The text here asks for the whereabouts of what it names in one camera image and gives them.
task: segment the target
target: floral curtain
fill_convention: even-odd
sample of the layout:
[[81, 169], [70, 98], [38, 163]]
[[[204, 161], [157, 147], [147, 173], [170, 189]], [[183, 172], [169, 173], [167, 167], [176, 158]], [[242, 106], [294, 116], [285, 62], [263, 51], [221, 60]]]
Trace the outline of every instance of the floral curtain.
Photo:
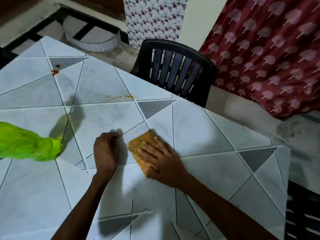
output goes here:
[[228, 0], [200, 52], [275, 118], [320, 109], [320, 0]]

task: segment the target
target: tabletop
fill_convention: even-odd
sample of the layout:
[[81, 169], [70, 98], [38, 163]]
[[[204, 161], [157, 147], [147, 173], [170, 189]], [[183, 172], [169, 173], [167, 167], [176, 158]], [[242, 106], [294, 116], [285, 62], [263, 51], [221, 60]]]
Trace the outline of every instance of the tabletop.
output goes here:
[[95, 174], [93, 144], [122, 136], [87, 239], [224, 239], [181, 191], [144, 177], [127, 143], [154, 129], [187, 170], [283, 239], [289, 148], [49, 37], [0, 70], [0, 121], [63, 136], [54, 161], [0, 161], [0, 238], [49, 240]]

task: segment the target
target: green plastic bottle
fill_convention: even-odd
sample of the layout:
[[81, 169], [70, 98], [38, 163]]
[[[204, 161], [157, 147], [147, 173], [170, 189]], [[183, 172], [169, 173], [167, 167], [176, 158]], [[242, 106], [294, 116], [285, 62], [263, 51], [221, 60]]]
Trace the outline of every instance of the green plastic bottle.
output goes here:
[[0, 158], [54, 160], [61, 151], [61, 141], [40, 137], [37, 133], [7, 122], [0, 122]]

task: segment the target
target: person's left hand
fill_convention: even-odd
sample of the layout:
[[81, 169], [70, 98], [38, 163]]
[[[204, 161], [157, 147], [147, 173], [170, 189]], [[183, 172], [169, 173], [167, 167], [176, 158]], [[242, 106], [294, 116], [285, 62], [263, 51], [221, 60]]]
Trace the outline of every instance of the person's left hand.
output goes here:
[[102, 133], [96, 138], [93, 155], [97, 168], [97, 175], [103, 181], [109, 181], [118, 164], [118, 150], [116, 141], [120, 135], [115, 132]]

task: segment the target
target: hand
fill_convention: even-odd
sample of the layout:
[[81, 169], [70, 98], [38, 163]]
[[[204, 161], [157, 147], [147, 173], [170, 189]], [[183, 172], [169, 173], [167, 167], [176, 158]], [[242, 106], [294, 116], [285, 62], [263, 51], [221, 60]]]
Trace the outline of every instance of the hand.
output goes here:
[[118, 164], [118, 150], [116, 141], [118, 133], [102, 133], [96, 138], [93, 155], [97, 168], [97, 175], [103, 181], [109, 181]]
[[151, 153], [144, 149], [138, 150], [143, 160], [149, 165], [151, 164], [150, 167], [146, 167], [146, 177], [173, 188], [180, 188], [190, 174], [186, 171], [179, 156], [168, 145], [158, 137], [154, 137], [154, 139], [160, 149], [143, 141], [147, 151]]

